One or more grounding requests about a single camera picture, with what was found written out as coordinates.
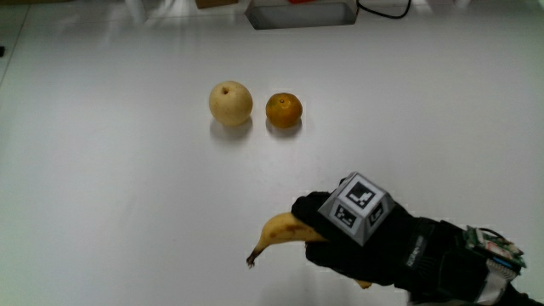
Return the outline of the person's right hand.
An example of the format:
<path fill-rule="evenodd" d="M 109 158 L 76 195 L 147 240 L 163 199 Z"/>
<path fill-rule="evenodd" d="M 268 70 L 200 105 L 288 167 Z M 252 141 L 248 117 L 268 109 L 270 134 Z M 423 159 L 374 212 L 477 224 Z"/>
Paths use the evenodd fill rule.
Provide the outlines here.
<path fill-rule="evenodd" d="M 512 284 L 520 250 L 475 228 L 414 217 L 358 173 L 333 192 L 299 197 L 292 214 L 325 237 L 306 258 L 361 281 L 409 292 L 414 305 L 532 305 Z"/>

